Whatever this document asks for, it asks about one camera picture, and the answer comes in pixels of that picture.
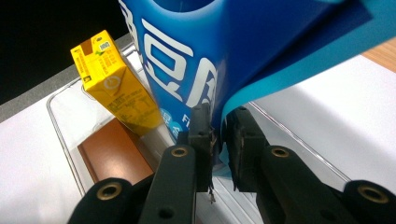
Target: blue packaging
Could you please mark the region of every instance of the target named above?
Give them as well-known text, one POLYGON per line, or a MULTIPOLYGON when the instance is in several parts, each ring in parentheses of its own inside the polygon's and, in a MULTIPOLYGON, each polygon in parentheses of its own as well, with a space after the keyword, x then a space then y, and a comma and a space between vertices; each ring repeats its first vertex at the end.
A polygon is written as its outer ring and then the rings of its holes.
POLYGON ((163 119, 175 138, 191 107, 227 100, 340 1, 119 0, 163 119))
POLYGON ((396 36, 396 0, 348 0, 227 99, 222 117, 240 105, 286 89, 396 36))

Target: black background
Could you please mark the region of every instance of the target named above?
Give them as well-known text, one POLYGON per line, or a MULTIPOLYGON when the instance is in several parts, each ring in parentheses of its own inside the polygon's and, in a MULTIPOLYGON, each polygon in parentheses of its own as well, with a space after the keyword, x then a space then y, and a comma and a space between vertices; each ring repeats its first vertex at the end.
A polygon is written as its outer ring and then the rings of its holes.
POLYGON ((70 49, 105 29, 128 33, 117 0, 0 4, 0 105, 72 65, 70 49))

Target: white surface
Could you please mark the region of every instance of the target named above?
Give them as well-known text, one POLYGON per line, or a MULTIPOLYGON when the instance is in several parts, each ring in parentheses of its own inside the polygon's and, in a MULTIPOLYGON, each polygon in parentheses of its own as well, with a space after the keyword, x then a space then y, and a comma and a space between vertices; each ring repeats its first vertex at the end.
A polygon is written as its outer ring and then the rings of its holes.
POLYGON ((65 223, 81 198, 47 99, 0 123, 0 223, 65 223))
POLYGON ((396 74, 357 56, 255 103, 350 179, 396 193, 395 96, 396 74))

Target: screw hole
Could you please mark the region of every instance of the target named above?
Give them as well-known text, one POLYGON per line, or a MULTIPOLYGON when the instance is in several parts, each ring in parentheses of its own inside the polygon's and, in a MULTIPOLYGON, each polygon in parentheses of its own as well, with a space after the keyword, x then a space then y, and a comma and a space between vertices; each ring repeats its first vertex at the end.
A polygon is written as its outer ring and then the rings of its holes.
POLYGON ((361 185, 358 187, 359 194, 373 203, 388 203, 388 196, 379 189, 371 186, 361 185))
POLYGON ((286 158, 289 156, 289 152, 283 148, 273 148, 271 152, 276 157, 286 158))
POLYGON ((102 201, 107 201, 117 197, 121 190, 122 185, 119 182, 111 182, 99 188, 96 197, 102 201))
POLYGON ((337 219, 335 214, 329 210, 320 210, 320 215, 329 221, 335 221, 337 219))
POLYGON ((184 157, 187 155, 188 152, 189 151, 184 147, 178 147, 171 151, 171 153, 174 157, 184 157))
POLYGON ((158 215, 160 216, 160 218, 163 219, 170 219, 175 215, 175 211, 172 208, 162 208, 160 210, 160 212, 158 213, 158 215))

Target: juice box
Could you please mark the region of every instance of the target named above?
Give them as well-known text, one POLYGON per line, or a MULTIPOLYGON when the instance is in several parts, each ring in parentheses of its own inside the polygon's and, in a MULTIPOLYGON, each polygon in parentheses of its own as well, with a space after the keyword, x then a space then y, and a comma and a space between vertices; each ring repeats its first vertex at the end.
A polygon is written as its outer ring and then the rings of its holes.
POLYGON ((138 135, 162 122, 158 106, 104 30, 70 50, 85 91, 138 135))

